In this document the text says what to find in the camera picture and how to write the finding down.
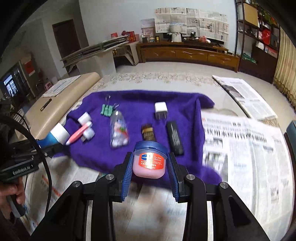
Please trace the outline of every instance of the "plastic bag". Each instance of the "plastic bag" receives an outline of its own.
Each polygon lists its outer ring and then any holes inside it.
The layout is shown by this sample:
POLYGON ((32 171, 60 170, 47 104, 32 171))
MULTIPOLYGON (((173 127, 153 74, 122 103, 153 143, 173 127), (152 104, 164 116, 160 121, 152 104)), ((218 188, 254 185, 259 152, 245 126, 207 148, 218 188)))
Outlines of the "plastic bag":
POLYGON ((114 110, 110 116, 110 146, 113 148, 128 144, 126 122, 120 111, 114 110))
POLYGON ((262 31, 262 41, 267 44, 270 45, 270 30, 268 29, 264 29, 262 31))

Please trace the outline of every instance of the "ceiling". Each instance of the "ceiling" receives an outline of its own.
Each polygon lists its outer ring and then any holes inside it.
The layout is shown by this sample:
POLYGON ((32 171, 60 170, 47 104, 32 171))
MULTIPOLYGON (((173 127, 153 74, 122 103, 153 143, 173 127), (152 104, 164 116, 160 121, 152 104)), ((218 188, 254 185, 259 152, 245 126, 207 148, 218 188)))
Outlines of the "ceiling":
POLYGON ((43 5, 41 5, 25 22, 22 26, 27 25, 36 19, 41 18, 43 15, 49 12, 56 12, 63 8, 66 4, 74 2, 75 0, 48 0, 43 5))

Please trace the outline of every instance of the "pink pen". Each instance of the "pink pen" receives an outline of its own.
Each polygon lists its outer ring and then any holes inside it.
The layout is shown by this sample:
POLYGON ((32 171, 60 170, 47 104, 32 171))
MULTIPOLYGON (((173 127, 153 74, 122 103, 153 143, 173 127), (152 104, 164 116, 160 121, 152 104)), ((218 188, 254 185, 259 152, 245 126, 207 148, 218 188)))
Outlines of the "pink pen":
POLYGON ((66 145, 70 145, 72 143, 74 143, 75 141, 77 141, 82 135, 83 132, 92 126, 92 122, 88 121, 85 125, 83 125, 82 127, 80 127, 70 138, 69 140, 66 142, 66 145))

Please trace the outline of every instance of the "purple towel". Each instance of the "purple towel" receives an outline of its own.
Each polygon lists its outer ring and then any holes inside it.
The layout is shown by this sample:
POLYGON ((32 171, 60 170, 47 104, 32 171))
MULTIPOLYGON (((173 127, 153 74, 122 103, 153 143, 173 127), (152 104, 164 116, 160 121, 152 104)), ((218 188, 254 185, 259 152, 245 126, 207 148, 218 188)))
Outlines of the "purple towel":
MULTIPOLYGON (((151 123, 156 140, 169 149, 166 121, 175 120, 184 147, 184 155, 177 156, 179 164, 185 165, 189 173, 196 175, 206 183, 218 184, 220 176, 212 169, 202 166, 202 148, 205 132, 201 120, 201 108, 212 108, 214 102, 199 93, 177 93, 162 91, 108 91, 96 92, 83 99, 81 106, 67 115, 66 130, 72 135, 80 128, 77 119, 88 112, 92 118, 95 136, 82 143, 76 141, 69 146, 73 160, 82 167, 89 167, 103 173, 110 173, 124 161, 125 155, 133 151, 136 142, 142 141, 141 126, 151 123), (127 123, 129 143, 127 146, 113 149, 110 147, 110 118, 100 114, 105 97, 110 95, 110 105, 119 103, 127 123), (166 120, 155 119, 155 102, 166 102, 168 117, 166 120)), ((168 172, 159 179, 138 178, 133 180, 148 185, 170 187, 168 172)))

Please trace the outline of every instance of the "pink lip balm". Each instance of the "pink lip balm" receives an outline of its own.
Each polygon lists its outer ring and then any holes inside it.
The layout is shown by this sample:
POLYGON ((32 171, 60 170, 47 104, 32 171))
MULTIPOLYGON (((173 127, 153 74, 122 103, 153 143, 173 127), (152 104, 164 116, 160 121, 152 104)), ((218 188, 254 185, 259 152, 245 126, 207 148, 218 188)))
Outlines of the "pink lip balm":
POLYGON ((154 141, 137 142, 133 158, 133 172, 138 177, 160 178, 165 173, 167 148, 154 141))
POLYGON ((70 145, 72 143, 74 143, 75 141, 77 141, 82 135, 83 132, 92 126, 92 122, 88 121, 85 125, 83 125, 82 127, 80 127, 70 138, 69 140, 66 142, 66 145, 70 145))

